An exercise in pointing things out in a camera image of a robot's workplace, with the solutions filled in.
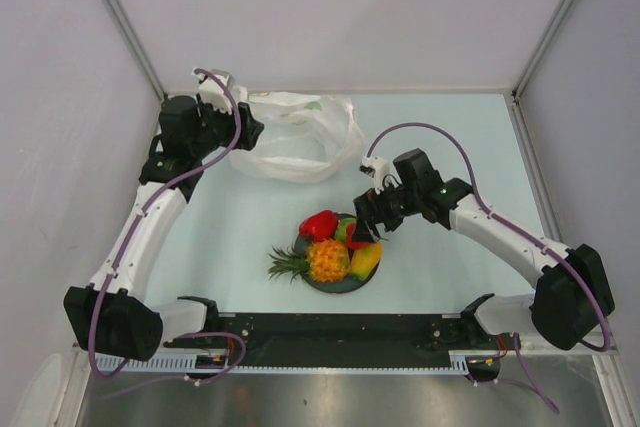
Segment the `fake yellow green mango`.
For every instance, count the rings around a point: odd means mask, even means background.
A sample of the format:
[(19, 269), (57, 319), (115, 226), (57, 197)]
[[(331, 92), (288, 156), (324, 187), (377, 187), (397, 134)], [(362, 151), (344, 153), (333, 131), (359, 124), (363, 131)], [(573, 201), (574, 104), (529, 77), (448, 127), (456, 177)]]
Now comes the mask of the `fake yellow green mango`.
[(356, 250), (351, 257), (350, 274), (360, 281), (367, 280), (379, 264), (383, 252), (381, 242)]

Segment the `fake pineapple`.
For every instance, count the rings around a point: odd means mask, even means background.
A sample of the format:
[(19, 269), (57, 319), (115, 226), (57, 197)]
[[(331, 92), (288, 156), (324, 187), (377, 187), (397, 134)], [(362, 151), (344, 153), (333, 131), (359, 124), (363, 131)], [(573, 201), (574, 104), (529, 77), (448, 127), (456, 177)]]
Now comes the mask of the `fake pineapple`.
[(350, 253), (338, 240), (327, 239), (307, 245), (302, 249), (273, 248), (269, 254), (271, 266), (268, 274), (277, 278), (289, 274), (291, 279), (307, 277), (314, 282), (336, 283), (350, 273)]

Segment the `fake red pepper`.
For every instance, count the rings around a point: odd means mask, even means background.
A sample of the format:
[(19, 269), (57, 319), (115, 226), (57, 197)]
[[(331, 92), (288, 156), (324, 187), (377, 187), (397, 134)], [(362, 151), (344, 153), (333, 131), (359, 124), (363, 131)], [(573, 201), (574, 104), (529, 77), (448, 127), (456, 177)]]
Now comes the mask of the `fake red pepper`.
[(339, 218), (330, 211), (324, 210), (305, 219), (299, 226), (299, 235), (310, 242), (321, 242), (334, 236), (339, 225)]
[(357, 251), (357, 250), (361, 250), (364, 249), (372, 244), (374, 244), (374, 241), (372, 240), (356, 240), (355, 239), (355, 232), (356, 232), (356, 226), (357, 223), (351, 223), (348, 225), (347, 229), (346, 229), (346, 245), (350, 250), (353, 251)]

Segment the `fake green apple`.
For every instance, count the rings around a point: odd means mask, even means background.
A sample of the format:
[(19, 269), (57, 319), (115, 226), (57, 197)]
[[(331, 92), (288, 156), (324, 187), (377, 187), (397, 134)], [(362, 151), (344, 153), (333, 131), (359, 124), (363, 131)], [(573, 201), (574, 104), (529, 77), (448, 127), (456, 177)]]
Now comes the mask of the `fake green apple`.
[(338, 223), (336, 231), (334, 232), (334, 239), (346, 244), (349, 236), (348, 229), (355, 222), (356, 218), (352, 216), (342, 218)]

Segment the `white plastic bag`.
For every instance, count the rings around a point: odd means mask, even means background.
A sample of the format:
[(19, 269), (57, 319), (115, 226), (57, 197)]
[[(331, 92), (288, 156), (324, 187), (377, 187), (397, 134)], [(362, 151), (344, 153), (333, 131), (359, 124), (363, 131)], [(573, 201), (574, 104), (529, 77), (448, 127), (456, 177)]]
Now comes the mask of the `white plastic bag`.
[(229, 155), (245, 175), (319, 183), (364, 152), (364, 134), (348, 97), (271, 91), (250, 94), (248, 103), (264, 131), (252, 150)]

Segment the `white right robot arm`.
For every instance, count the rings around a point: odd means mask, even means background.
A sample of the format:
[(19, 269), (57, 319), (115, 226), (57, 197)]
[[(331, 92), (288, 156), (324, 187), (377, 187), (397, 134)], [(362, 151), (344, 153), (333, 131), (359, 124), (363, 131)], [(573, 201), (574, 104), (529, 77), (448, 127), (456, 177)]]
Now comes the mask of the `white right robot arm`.
[(354, 200), (354, 238), (373, 242), (395, 231), (407, 217), (463, 235), (497, 256), (526, 280), (527, 295), (485, 294), (469, 304), (461, 323), (463, 340), (484, 348), (498, 334), (537, 333), (552, 346), (570, 350), (615, 309), (602, 258), (592, 247), (570, 248), (484, 208), (473, 187), (459, 178), (444, 181), (420, 149), (388, 162), (365, 157), (360, 171), (374, 185)]

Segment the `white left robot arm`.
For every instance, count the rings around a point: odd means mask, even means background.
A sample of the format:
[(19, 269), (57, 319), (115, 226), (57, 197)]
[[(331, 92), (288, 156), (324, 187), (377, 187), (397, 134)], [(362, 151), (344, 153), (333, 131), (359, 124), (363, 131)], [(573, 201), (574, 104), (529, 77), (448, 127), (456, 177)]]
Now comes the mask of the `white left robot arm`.
[(149, 307), (147, 285), (172, 225), (203, 175), (205, 158), (216, 150), (249, 151), (263, 130), (246, 102), (237, 113), (223, 113), (199, 96), (164, 100), (159, 131), (116, 244), (87, 286), (69, 288), (63, 300), (83, 350), (147, 361), (162, 344), (185, 334), (202, 347), (219, 339), (215, 302), (182, 296)]

